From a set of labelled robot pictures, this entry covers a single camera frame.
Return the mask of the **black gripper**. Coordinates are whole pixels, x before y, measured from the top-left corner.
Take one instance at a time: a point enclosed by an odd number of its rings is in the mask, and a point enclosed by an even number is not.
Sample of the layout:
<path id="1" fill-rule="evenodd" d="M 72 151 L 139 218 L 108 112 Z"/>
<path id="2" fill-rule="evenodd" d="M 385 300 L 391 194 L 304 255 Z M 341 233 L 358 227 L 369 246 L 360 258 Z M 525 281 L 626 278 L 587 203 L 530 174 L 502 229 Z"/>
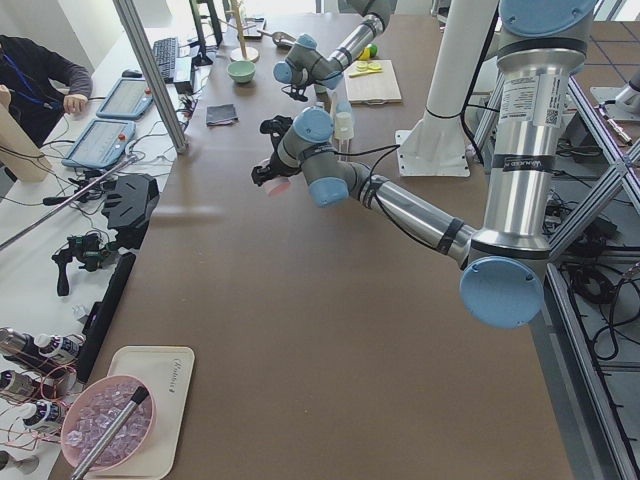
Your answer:
<path id="1" fill-rule="evenodd" d="M 307 102 L 308 96 L 306 95 L 307 85 L 285 85 L 281 88 L 281 91 L 290 97 L 291 99 L 299 102 Z"/>
<path id="2" fill-rule="evenodd" d="M 291 117 L 281 115 L 261 122 L 259 132 L 270 137 L 273 152 L 267 159 L 265 166 L 255 166 L 252 169 L 251 179 L 255 185 L 265 186 L 268 181 L 278 177 L 288 178 L 301 172 L 299 162 L 295 157 L 279 152 L 279 148 L 284 146 L 284 136 L 292 124 Z"/>

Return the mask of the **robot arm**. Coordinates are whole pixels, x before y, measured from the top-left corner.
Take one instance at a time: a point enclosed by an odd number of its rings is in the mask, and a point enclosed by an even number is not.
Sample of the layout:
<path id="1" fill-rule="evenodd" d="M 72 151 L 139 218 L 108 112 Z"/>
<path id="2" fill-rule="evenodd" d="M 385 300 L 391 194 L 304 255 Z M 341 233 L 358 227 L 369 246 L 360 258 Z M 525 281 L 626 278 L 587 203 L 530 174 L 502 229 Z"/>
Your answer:
<path id="1" fill-rule="evenodd" d="M 467 310 L 499 328 L 534 319 L 544 303 L 550 246 L 542 232 L 561 116 L 570 77 L 587 53 L 594 15 L 591 1 L 502 1 L 497 65 L 504 77 L 483 226 L 474 229 L 411 194 L 330 143 L 334 123 L 319 107 L 295 117 L 265 120 L 271 156 L 253 182 L 284 190 L 302 175 L 314 203 L 348 198 L 376 210 L 461 268 Z"/>
<path id="2" fill-rule="evenodd" d="M 391 17 L 388 1 L 348 1 L 348 4 L 363 20 L 328 57 L 317 50 L 317 42 L 309 34 L 301 34 L 285 59 L 274 65 L 275 80 L 289 87 L 283 91 L 292 99 L 306 102 L 306 88 L 312 85 L 335 90 L 343 72 L 388 27 Z"/>

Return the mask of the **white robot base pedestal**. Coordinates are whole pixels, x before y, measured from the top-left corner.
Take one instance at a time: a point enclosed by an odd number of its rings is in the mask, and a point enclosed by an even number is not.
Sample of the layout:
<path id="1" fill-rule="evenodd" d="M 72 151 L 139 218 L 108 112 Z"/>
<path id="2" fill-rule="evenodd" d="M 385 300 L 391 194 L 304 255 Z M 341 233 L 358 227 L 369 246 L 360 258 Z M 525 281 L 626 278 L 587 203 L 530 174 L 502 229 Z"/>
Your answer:
<path id="1" fill-rule="evenodd" d="M 424 115 L 411 130 L 398 130 L 398 168 L 403 177 L 467 177 L 461 126 L 482 51 L 495 30 L 498 0 L 450 4 Z"/>

